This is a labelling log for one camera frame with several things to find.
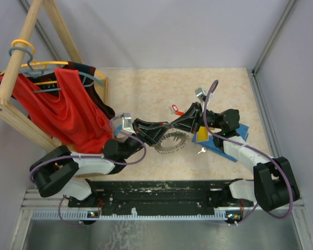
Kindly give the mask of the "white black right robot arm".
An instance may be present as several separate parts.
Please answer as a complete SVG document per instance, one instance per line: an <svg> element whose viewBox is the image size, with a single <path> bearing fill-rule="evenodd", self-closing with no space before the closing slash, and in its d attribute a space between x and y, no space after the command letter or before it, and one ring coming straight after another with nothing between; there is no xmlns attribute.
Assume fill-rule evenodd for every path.
<svg viewBox="0 0 313 250"><path fill-rule="evenodd" d="M235 158L253 172L252 181L236 180L223 192L223 201L235 206L241 199L258 203L266 212L297 201L300 198L291 164L285 157L265 156L247 146L246 141L237 133L239 111L228 109L221 113L203 110L201 104L192 103L186 112L176 105L171 111L179 118L172 122L174 128L196 133L209 125L220 131L213 136L213 144L223 153Z"/></svg>

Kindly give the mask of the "yellow clothes hanger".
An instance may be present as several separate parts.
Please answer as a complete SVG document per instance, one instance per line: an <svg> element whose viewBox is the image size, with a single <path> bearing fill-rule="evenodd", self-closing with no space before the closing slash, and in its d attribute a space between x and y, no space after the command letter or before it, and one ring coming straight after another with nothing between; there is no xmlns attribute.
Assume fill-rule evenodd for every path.
<svg viewBox="0 0 313 250"><path fill-rule="evenodd" d="M17 43L22 43L26 45L27 47L31 48L31 51L28 49L25 49L23 47L18 47L16 46ZM25 68L28 67L31 70L45 70L47 65L68 65L68 61L40 61L37 62L34 58L33 55L35 53L35 47L30 43L27 42L26 40L22 39L15 39L11 43L11 48L8 50L9 56L12 56L13 51L19 50L19 51L24 51L26 54L29 55L29 59L25 64L22 64L20 67Z"/></svg>

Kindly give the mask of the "steel key ring disc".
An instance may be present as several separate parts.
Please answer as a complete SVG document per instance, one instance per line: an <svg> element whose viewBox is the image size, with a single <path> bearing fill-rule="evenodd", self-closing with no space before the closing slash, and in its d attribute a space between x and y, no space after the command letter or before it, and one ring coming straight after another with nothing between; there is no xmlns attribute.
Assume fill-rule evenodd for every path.
<svg viewBox="0 0 313 250"><path fill-rule="evenodd" d="M159 154L171 154L183 149L189 140L189 135L178 129L170 129L156 143L154 149Z"/></svg>

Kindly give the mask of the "red key tag plain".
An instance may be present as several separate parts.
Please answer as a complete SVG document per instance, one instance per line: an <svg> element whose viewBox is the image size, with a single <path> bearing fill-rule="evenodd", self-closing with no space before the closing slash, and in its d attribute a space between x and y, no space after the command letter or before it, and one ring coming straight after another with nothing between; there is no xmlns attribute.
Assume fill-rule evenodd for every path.
<svg viewBox="0 0 313 250"><path fill-rule="evenodd" d="M184 113L181 112L181 111L176 111L175 114L178 115L178 116L182 116Z"/></svg>

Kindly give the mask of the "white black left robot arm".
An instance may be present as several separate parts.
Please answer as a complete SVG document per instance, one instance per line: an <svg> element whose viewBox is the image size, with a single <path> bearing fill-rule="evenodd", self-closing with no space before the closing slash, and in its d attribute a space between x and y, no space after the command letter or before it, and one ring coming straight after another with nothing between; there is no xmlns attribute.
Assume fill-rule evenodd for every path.
<svg viewBox="0 0 313 250"><path fill-rule="evenodd" d="M110 139L102 154L83 154L72 152L67 146L59 146L30 167L29 179L34 183L41 197L55 194L70 196L80 200L88 207L95 205L98 194L86 180L77 180L76 176L100 173L112 175L121 172L136 161L126 160L138 151L147 153L147 146L157 145L170 129L169 122L145 122L140 119L131 121L128 114L111 119L113 125L120 119L122 127L114 130L124 136L124 140Z"/></svg>

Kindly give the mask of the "loose silver key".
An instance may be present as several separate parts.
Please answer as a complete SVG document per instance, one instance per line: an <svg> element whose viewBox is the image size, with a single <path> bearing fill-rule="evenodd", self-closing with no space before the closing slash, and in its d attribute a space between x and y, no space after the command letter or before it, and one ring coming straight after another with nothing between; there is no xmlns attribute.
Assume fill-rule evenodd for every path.
<svg viewBox="0 0 313 250"><path fill-rule="evenodd" d="M206 147L202 147L201 150L197 154L205 153L208 149Z"/></svg>

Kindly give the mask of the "teal clothes hanger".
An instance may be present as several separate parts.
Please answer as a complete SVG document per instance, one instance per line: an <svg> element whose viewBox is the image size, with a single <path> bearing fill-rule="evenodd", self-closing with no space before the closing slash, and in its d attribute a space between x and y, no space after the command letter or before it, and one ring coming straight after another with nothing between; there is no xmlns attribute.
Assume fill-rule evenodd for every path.
<svg viewBox="0 0 313 250"><path fill-rule="evenodd" d="M63 69L64 65L55 65ZM57 85L57 78L54 74L55 68L46 67L45 70L31 70L28 67L20 68L18 74L27 77L33 84L39 87L35 90L36 93L42 92L57 92L61 88ZM80 80L84 86L87 88L94 85L95 83L104 87L105 77L98 70L95 71L94 76L86 74L84 72L78 71Z"/></svg>

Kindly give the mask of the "red shirt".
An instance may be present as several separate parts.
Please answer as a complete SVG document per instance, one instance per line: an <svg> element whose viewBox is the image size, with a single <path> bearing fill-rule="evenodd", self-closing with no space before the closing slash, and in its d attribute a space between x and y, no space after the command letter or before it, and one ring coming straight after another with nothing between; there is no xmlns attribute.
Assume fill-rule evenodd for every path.
<svg viewBox="0 0 313 250"><path fill-rule="evenodd" d="M59 92L36 93L39 87L18 75L13 97L46 134L80 153L102 153L106 141L113 137L110 120L88 95L78 71L56 68L54 74Z"/></svg>

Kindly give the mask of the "red key tag white label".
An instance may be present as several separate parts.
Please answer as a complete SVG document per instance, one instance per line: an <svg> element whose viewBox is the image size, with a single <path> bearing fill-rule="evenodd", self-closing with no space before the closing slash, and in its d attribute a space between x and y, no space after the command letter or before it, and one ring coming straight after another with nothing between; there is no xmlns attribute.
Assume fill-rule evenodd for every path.
<svg viewBox="0 0 313 250"><path fill-rule="evenodd" d="M175 112L178 112L178 108L176 105L172 105L172 109L175 111Z"/></svg>

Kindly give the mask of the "aluminium frame rail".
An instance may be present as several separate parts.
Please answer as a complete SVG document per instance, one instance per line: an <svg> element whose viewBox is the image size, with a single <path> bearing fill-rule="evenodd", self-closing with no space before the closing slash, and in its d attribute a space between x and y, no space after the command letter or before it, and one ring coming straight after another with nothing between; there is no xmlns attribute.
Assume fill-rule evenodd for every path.
<svg viewBox="0 0 313 250"><path fill-rule="evenodd" d="M254 72L313 227L313 1L284 1Z"/></svg>

